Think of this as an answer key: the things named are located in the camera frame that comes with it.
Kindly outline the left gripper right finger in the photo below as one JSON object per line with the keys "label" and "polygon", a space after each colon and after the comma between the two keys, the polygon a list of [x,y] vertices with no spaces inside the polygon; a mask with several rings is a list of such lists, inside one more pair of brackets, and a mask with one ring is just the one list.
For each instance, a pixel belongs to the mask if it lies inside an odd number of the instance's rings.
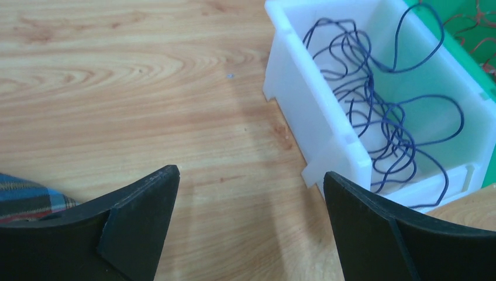
{"label": "left gripper right finger", "polygon": [[495,232],[434,218],[336,172],[323,192],[346,280],[494,280]]}

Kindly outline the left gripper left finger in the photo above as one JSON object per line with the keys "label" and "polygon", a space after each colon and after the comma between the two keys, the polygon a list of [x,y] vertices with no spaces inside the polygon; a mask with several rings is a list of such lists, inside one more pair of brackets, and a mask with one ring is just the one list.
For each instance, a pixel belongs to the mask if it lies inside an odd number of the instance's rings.
{"label": "left gripper left finger", "polygon": [[1,225],[2,280],[153,280],[180,183],[175,165],[36,221]]}

